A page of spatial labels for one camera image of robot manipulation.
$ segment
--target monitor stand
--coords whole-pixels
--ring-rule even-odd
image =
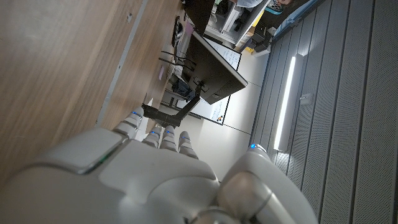
[[[191,112],[191,110],[199,103],[202,86],[202,83],[197,85],[195,97],[189,101],[189,103],[185,105],[176,115],[169,115],[152,106],[142,104],[142,108],[144,109],[144,117],[155,120],[156,123],[162,127],[167,127],[168,125],[173,126],[173,128],[179,127],[182,119],[184,119],[184,117],[186,117],[189,112]]]

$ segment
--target box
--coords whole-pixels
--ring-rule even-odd
[[[256,30],[255,27],[250,27],[250,29],[248,30],[248,32],[246,33],[246,35],[252,37],[254,35],[254,31]]]
[[[253,34],[252,38],[257,43],[260,43],[260,42],[264,41],[264,39],[266,38],[265,37],[266,33],[267,33],[266,27],[259,22],[257,24],[256,28],[254,29],[254,34]]]
[[[254,48],[254,50],[255,50],[256,52],[261,52],[261,51],[267,49],[267,48],[268,48],[268,45],[269,45],[269,42],[268,42],[268,41],[263,41],[263,42],[261,42],[261,43],[258,43],[258,44],[256,45],[256,47]]]
[[[246,47],[245,50],[248,51],[249,53],[254,52],[254,49],[251,49],[251,48],[249,48],[249,47]]]

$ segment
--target white robotic hand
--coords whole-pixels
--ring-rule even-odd
[[[252,145],[222,183],[187,132],[155,127],[134,140],[144,111],[49,149],[0,190],[0,223],[316,223],[298,188]]]

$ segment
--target wall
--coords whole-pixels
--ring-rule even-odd
[[[396,223],[395,1],[326,0],[272,44],[251,142],[308,199],[320,223]],[[287,152],[272,149],[292,56],[304,56]],[[311,105],[299,105],[313,93]]]
[[[268,55],[253,57],[247,51],[242,53],[238,72],[249,84],[231,95],[224,125],[187,116],[175,129],[177,137],[188,131],[199,159],[207,162],[220,180],[249,146],[267,59]],[[177,113],[164,106],[159,109],[168,114]]]

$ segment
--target acoustic ceiling panel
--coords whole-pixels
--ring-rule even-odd
[[[272,86],[274,84],[276,65],[278,64],[279,52],[280,52],[281,45],[282,45],[282,39],[277,41],[272,48],[272,51],[274,51],[274,53],[272,55],[272,61],[270,63],[269,69],[267,71],[267,76],[268,76],[267,83],[263,87],[264,88],[264,91],[263,91],[264,96],[262,97],[261,109],[259,112],[259,119],[257,121],[257,127],[256,127],[256,132],[255,132],[255,140],[256,141],[254,141],[254,143],[256,143],[256,144],[261,143],[261,136],[262,136],[262,132],[264,129],[264,122],[265,122],[266,116],[267,116],[269,98],[271,96],[271,90],[272,90]]]
[[[328,153],[335,115],[335,103],[340,77],[341,56],[345,42],[347,0],[334,0],[319,20],[327,27],[325,49],[320,71],[317,102],[313,114],[302,192],[319,217],[322,209]]]
[[[260,95],[260,99],[259,99],[259,105],[258,105],[257,112],[256,112],[256,119],[254,120],[253,132],[251,134],[251,141],[250,141],[251,144],[260,143],[262,127],[264,125],[264,120],[266,118],[266,113],[264,111],[261,112],[262,103],[264,102],[264,95],[266,92],[265,88],[267,86],[268,79],[269,79],[269,69],[270,69],[272,60],[274,59],[274,55],[275,55],[275,50],[271,50],[270,56],[268,58],[266,74],[264,77],[264,83],[262,84],[262,87],[261,87],[261,95]]]
[[[398,4],[376,0],[354,223],[392,223],[398,154]]]
[[[304,20],[303,20],[303,27],[300,36],[300,43],[298,44],[297,53],[304,56],[304,65],[303,65],[303,73],[302,76],[304,80],[306,79],[305,71],[307,70],[306,64],[308,63],[308,51],[310,48],[310,42],[312,38],[313,32],[313,25],[315,20],[316,11],[311,12]],[[296,122],[296,130],[303,129],[305,130],[305,124],[301,122]],[[304,170],[304,162],[305,162],[305,153],[307,150],[307,142],[305,137],[305,131],[294,132],[294,140],[295,147],[292,147],[292,152],[290,154],[289,160],[289,169],[287,171],[287,176],[293,181],[293,183],[298,187],[301,188],[303,170]]]
[[[262,146],[268,148],[268,156],[273,162],[275,162],[276,150],[273,149],[272,147],[269,147],[268,143],[269,143],[269,136],[271,135],[272,122],[275,116],[276,103],[279,97],[280,84],[282,83],[282,79],[284,76],[286,55],[289,49],[291,34],[292,34],[291,32],[287,33],[286,35],[284,35],[282,39],[282,46],[280,47],[278,64],[275,70],[274,84],[272,85],[266,120],[264,122],[264,129],[262,131],[261,143],[260,143]]]
[[[350,223],[372,1],[351,1],[321,223]]]

